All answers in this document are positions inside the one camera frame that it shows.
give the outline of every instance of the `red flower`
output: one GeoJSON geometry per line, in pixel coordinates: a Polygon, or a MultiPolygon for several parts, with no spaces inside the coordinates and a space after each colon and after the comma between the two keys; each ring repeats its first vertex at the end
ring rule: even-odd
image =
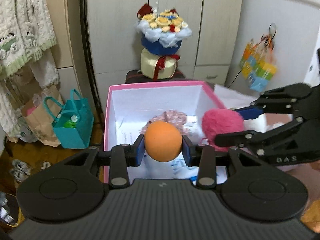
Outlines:
{"type": "Polygon", "coordinates": [[[173,25],[173,24],[171,24],[171,25],[169,25],[169,27],[170,27],[170,32],[174,33],[174,28],[175,28],[176,26],[173,25]]]}

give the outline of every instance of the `shoe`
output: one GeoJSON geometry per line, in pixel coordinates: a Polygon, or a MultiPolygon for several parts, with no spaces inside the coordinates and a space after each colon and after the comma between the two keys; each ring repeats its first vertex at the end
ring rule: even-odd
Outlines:
{"type": "Polygon", "coordinates": [[[13,160],[12,166],[20,171],[23,171],[25,174],[30,175],[31,174],[31,168],[28,165],[28,163],[25,163],[21,160],[13,160]]]}
{"type": "Polygon", "coordinates": [[[7,197],[5,196],[5,193],[0,191],[0,207],[6,206],[8,203],[7,197]]]}
{"type": "Polygon", "coordinates": [[[16,169],[16,168],[11,169],[11,170],[9,171],[9,173],[14,177],[14,179],[15,179],[17,182],[23,182],[26,178],[29,177],[26,173],[24,173],[23,171],[18,170],[18,169],[16,169]]]}
{"type": "Polygon", "coordinates": [[[51,163],[44,161],[41,166],[41,171],[49,168],[50,166],[51,166],[51,163]]]}

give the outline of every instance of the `flower bouquet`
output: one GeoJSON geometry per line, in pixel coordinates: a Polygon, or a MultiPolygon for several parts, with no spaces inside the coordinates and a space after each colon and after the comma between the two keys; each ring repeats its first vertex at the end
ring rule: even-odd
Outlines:
{"type": "Polygon", "coordinates": [[[138,32],[142,33],[141,43],[152,54],[166,56],[175,54],[183,39],[192,35],[188,24],[175,9],[158,14],[157,8],[145,4],[137,13],[138,32]]]}

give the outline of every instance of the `teal bag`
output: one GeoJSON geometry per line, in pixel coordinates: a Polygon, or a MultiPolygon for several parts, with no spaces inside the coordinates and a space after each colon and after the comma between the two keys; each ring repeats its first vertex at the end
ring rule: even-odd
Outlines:
{"type": "Polygon", "coordinates": [[[88,99],[82,98],[79,92],[72,89],[70,99],[65,105],[61,105],[55,98],[46,97],[44,99],[44,107],[48,114],[53,118],[52,128],[63,148],[67,149],[85,149],[88,148],[93,127],[93,113],[90,109],[88,99]],[[78,96],[78,100],[74,100],[74,93],[78,96]],[[52,100],[61,107],[60,118],[55,117],[47,106],[47,100],[52,100]],[[76,115],[78,121],[75,128],[65,128],[64,124],[70,118],[76,115]]]}

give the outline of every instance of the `cabinet door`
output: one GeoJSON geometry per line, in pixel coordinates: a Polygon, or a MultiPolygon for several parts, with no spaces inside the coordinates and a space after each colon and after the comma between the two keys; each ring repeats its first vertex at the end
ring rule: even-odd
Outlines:
{"type": "Polygon", "coordinates": [[[229,66],[196,66],[194,79],[224,85],[226,82],[229,66]]]}
{"type": "Polygon", "coordinates": [[[87,0],[95,73],[140,68],[141,36],[134,25],[148,0],[87,0]]]}
{"type": "Polygon", "coordinates": [[[230,64],[242,0],[204,0],[197,65],[230,64]]]}
{"type": "Polygon", "coordinates": [[[107,110],[109,87],[113,85],[124,84],[127,73],[127,70],[122,70],[110,73],[100,73],[95,75],[101,107],[105,115],[107,110]]]}
{"type": "MultiPolygon", "coordinates": [[[[151,6],[156,6],[157,0],[149,0],[151,6]]],[[[189,24],[193,31],[192,37],[182,41],[178,54],[181,56],[179,66],[195,65],[201,22],[202,0],[160,0],[159,10],[175,8],[179,15],[189,24]]]]}
{"type": "Polygon", "coordinates": [[[58,73],[60,76],[59,92],[65,102],[67,99],[70,99],[71,89],[76,89],[78,91],[80,91],[80,89],[74,67],[59,68],[58,73]]]}

